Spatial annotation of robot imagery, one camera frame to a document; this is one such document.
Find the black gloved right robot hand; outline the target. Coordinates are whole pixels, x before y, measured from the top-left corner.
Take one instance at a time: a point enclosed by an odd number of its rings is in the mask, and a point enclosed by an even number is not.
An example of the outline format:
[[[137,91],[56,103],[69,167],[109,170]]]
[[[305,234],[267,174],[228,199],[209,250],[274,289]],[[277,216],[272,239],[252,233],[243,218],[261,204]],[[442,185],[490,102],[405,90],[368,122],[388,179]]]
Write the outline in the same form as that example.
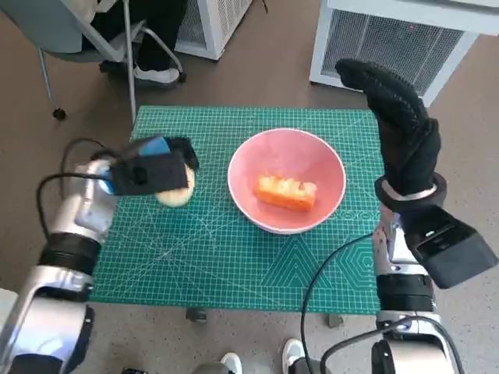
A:
[[[401,196],[432,188],[441,149],[439,124],[414,87],[372,62],[343,58],[335,68],[343,86],[366,95],[377,119],[384,177],[390,187]]]

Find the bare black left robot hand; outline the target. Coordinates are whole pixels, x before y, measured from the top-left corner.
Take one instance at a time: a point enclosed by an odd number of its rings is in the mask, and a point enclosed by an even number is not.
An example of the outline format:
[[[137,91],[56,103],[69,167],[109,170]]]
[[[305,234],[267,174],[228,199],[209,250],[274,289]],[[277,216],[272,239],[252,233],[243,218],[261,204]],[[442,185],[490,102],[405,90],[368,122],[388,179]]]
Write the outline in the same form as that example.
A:
[[[140,148],[140,156],[153,156],[164,153],[180,152],[186,165],[193,171],[198,171],[200,167],[199,160],[197,158],[196,152],[193,149],[190,138],[176,136],[176,137],[166,137],[166,136],[156,136],[150,138],[146,143]]]

